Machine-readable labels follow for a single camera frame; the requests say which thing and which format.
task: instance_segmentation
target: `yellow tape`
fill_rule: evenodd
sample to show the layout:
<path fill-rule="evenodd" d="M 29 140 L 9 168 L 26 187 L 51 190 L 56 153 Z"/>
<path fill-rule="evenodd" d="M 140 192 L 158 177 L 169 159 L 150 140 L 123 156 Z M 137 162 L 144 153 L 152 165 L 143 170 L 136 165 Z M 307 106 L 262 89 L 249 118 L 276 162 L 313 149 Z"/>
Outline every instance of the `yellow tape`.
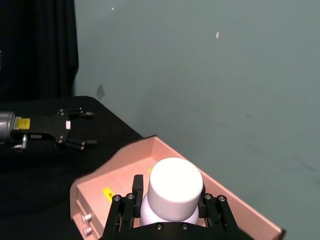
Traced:
<path fill-rule="evenodd" d="M 30 118 L 21 118 L 18 122 L 19 129 L 28 130 L 30 129 Z"/>
<path fill-rule="evenodd" d="M 106 187 L 104 189 L 102 189 L 102 192 L 103 194 L 106 196 L 106 198 L 112 202 L 112 198 L 113 196 L 115 195 L 115 193 L 109 188 L 109 187 Z"/>

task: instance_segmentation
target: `gray wall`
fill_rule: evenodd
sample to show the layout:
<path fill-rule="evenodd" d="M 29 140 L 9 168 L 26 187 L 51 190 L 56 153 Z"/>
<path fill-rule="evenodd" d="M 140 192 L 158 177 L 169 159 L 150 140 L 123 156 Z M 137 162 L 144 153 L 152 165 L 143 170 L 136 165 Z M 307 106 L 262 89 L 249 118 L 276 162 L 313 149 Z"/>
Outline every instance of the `gray wall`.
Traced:
<path fill-rule="evenodd" d="M 319 239 L 320 1 L 75 4 L 77 95 L 157 134 L 287 239 Z"/>

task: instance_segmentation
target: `pink tray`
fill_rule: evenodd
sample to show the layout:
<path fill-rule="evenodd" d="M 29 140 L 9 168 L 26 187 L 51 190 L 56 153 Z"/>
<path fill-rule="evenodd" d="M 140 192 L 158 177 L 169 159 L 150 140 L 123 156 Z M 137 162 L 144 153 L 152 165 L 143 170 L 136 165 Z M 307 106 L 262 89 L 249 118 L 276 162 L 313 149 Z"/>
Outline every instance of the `pink tray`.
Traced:
<path fill-rule="evenodd" d="M 97 240 L 102 236 L 109 214 L 112 195 L 125 196 L 132 191 L 134 175 L 143 174 L 144 194 L 148 190 L 151 168 L 160 160 L 182 155 L 161 141 L 150 137 L 120 149 L 95 172 L 77 179 L 70 189 L 70 214 L 85 240 Z M 245 233 L 255 240 L 281 240 L 285 231 L 266 219 L 231 191 L 201 171 L 206 192 L 214 196 L 224 195 L 235 220 Z M 91 214 L 90 223 L 82 222 L 82 215 Z M 84 236 L 84 229 L 92 227 L 92 234 Z"/>

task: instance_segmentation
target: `white bottle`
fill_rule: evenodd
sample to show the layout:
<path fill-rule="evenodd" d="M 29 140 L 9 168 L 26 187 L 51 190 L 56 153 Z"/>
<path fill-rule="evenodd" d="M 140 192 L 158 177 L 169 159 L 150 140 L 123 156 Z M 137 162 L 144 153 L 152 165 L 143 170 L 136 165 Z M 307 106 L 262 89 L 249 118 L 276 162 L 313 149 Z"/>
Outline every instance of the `white bottle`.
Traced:
<path fill-rule="evenodd" d="M 191 162 L 177 157 L 159 161 L 150 173 L 148 193 L 141 204 L 141 225 L 157 222 L 197 224 L 202 189 L 201 173 Z"/>

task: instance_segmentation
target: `bolt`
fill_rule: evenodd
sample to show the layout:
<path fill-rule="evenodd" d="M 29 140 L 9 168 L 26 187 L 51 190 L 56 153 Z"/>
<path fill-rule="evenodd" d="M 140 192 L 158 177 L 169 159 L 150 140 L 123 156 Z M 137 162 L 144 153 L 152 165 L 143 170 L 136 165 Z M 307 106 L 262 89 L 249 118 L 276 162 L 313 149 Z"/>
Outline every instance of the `bolt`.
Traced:
<path fill-rule="evenodd" d="M 221 201 L 221 202 L 224 202 L 226 200 L 226 197 L 225 196 L 218 196 L 218 199 Z"/>
<path fill-rule="evenodd" d="M 113 197 L 113 200 L 115 200 L 115 201 L 119 201 L 120 200 L 120 196 L 119 195 L 115 195 L 114 197 Z"/>
<path fill-rule="evenodd" d="M 156 225 L 156 229 L 157 229 L 157 230 L 161 230 L 161 229 L 162 229 L 162 224 L 161 224 L 161 223 L 157 224 L 157 225 Z"/>
<path fill-rule="evenodd" d="M 128 199 L 133 199 L 135 196 L 132 194 L 132 193 L 130 193 L 129 195 L 128 195 Z"/>
<path fill-rule="evenodd" d="M 212 196 L 209 193 L 207 193 L 204 197 L 205 197 L 205 199 L 208 199 L 208 200 L 210 200 L 212 198 Z"/>
<path fill-rule="evenodd" d="M 91 214 L 87 214 L 87 215 L 82 215 L 81 218 L 82 218 L 82 222 L 86 223 L 86 222 L 90 222 L 91 221 L 92 216 L 91 216 Z"/>
<path fill-rule="evenodd" d="M 85 228 L 83 233 L 85 237 L 88 237 L 92 233 L 92 227 Z"/>
<path fill-rule="evenodd" d="M 181 227 L 182 227 L 183 230 L 187 230 L 187 229 L 188 229 L 188 225 L 185 224 L 185 223 L 183 223 L 183 224 L 181 225 Z"/>

